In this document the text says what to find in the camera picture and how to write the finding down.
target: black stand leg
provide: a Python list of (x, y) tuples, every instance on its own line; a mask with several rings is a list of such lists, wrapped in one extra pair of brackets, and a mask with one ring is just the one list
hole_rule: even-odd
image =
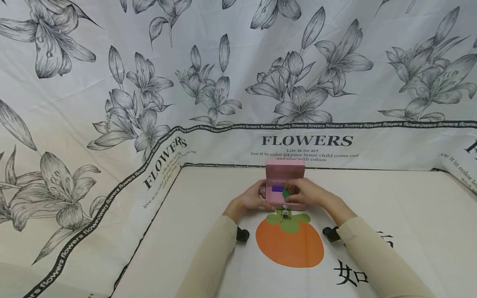
[(337, 229), (337, 226), (334, 228), (326, 227), (323, 229), (323, 235), (325, 235), (330, 242), (336, 242), (338, 240), (341, 240), (340, 235), (338, 235), (338, 232), (336, 232)]
[(242, 230), (241, 228), (237, 227), (237, 241), (246, 243), (250, 237), (250, 233), (247, 230)]

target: orange persimmon graphic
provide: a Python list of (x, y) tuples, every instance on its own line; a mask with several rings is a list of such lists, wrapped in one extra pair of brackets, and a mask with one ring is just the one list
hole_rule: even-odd
[(309, 224), (306, 214), (281, 218), (269, 214), (255, 233), (257, 244), (264, 255), (277, 264), (294, 268), (311, 268), (318, 265), (324, 257), (323, 242), (320, 235)]

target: purple object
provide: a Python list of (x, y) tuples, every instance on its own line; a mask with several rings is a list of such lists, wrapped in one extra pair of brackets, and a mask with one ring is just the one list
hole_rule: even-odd
[(271, 190), (281, 193), (285, 189), (283, 185), (272, 185)]

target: beige sleeve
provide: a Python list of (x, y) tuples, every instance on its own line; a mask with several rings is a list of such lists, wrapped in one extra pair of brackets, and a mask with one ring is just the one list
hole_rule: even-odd
[(235, 222), (228, 216), (219, 217), (199, 245), (175, 297), (213, 298), (236, 237)]
[(344, 223), (338, 234), (382, 298), (435, 298), (404, 260), (362, 218)]

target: person's left hand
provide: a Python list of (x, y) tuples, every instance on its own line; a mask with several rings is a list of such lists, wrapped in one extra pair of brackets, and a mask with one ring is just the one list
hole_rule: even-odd
[(273, 208), (272, 205), (261, 198), (265, 198), (265, 190), (261, 188), (262, 186), (265, 186), (265, 184), (265, 179), (257, 181), (244, 193), (236, 197), (235, 200), (239, 200), (246, 209), (257, 209), (262, 207), (268, 211), (275, 211), (275, 208)]
[(261, 189), (265, 186), (266, 180), (259, 180), (254, 185), (249, 187), (244, 193), (233, 199), (225, 209), (225, 216), (230, 217), (235, 223), (240, 219), (240, 216), (247, 209), (264, 208), (268, 211), (275, 211), (275, 208), (269, 203), (265, 202), (260, 196), (265, 198), (265, 191)]

